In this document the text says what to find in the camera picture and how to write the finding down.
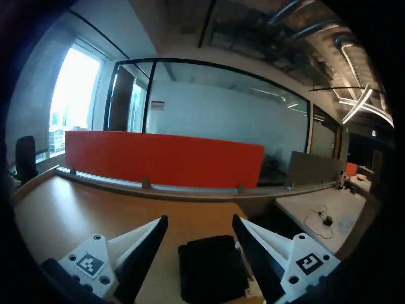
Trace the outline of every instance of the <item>wooden desk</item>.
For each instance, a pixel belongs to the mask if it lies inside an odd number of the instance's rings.
[[[177,247],[215,235],[236,235],[232,216],[244,214],[233,203],[161,201],[116,194],[59,176],[36,185],[16,202],[16,219],[38,263],[64,257],[94,233],[114,238],[162,214],[169,227],[136,302],[184,303],[180,297]],[[263,303],[262,297],[232,303]]]
[[[284,211],[306,234],[324,245],[331,253],[335,254],[346,241],[355,225],[366,199],[359,194],[352,194],[347,190],[336,190],[334,188],[312,192],[303,195],[277,198],[277,206]],[[332,217],[333,237],[324,239],[331,235],[329,227],[322,224],[318,214],[312,212],[323,211],[321,205],[327,207],[327,214]]]

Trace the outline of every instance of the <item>orange desk divider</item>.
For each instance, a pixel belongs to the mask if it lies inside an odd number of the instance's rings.
[[[255,188],[264,147],[188,136],[67,131],[66,167],[98,176],[186,187]]]
[[[357,173],[358,165],[352,163],[346,163],[346,175],[354,176]]]

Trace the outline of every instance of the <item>office chair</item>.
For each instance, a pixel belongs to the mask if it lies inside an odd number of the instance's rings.
[[[16,178],[25,184],[38,175],[35,165],[35,139],[23,136],[16,143]]]

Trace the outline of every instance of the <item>sign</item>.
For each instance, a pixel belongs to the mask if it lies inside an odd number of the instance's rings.
[[[165,108],[164,101],[152,101],[150,104],[150,109],[155,111],[163,111]]]

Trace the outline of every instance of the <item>exposed ceiling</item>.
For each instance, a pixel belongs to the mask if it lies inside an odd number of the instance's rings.
[[[339,101],[356,101],[360,88],[369,84],[373,93],[366,104],[390,119],[384,88],[364,48],[321,1],[165,0],[165,5],[170,24],[182,35],[199,38],[197,47],[217,47],[261,60],[309,89],[344,87],[333,90],[333,103],[342,117],[353,105]],[[392,131],[386,120],[366,109],[356,116],[353,121]]]

